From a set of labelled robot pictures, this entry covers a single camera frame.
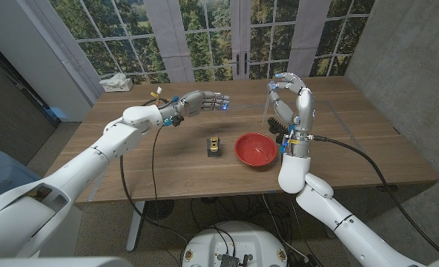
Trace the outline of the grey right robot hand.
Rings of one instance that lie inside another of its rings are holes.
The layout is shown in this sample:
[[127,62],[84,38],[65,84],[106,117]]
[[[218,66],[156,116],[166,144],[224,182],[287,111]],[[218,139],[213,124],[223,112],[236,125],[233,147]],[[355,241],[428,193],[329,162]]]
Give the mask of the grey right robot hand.
[[[314,97],[311,89],[305,82],[294,73],[277,73],[274,78],[282,79],[282,82],[271,81],[267,84],[268,98],[270,99],[276,115],[285,123],[293,123],[298,131],[311,132],[314,122]],[[298,114],[279,97],[278,89],[287,89],[297,95],[295,105]]]

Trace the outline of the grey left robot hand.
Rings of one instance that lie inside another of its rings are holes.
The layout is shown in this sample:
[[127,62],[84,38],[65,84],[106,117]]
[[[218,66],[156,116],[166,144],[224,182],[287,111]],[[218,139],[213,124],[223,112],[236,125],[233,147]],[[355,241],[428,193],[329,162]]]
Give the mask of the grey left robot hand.
[[196,116],[200,111],[227,110],[230,96],[221,93],[195,90],[183,95],[178,102],[178,114],[181,116]]

